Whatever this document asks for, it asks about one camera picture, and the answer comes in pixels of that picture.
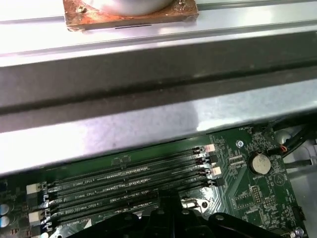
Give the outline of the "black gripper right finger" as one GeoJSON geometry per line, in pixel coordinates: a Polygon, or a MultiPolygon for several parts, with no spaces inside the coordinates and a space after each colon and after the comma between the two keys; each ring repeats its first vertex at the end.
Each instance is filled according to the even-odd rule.
{"type": "Polygon", "coordinates": [[[170,191],[171,223],[176,238],[280,238],[244,220],[226,213],[214,213],[207,219],[192,209],[183,208],[178,191],[170,191]]]}

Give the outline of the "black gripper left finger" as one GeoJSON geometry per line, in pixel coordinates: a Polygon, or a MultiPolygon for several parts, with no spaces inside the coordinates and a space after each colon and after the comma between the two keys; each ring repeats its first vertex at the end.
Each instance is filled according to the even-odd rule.
{"type": "Polygon", "coordinates": [[[85,229],[87,238],[170,238],[172,190],[158,192],[158,206],[144,210],[142,216],[121,213],[85,229]]]}

